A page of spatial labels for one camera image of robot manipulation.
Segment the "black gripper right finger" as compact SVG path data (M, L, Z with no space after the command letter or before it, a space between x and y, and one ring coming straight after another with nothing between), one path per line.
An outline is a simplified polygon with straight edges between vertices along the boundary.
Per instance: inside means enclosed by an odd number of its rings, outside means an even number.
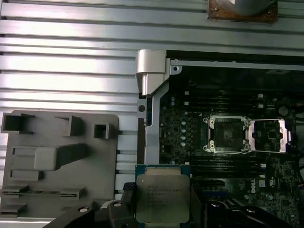
M292 228L291 181L192 181L190 212L196 228Z

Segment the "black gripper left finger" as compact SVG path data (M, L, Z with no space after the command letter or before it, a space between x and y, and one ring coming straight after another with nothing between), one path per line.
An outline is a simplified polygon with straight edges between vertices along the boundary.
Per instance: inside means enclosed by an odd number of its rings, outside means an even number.
M108 201L107 206L75 207L46 225L47 228L136 228L136 183L124 184L120 200Z

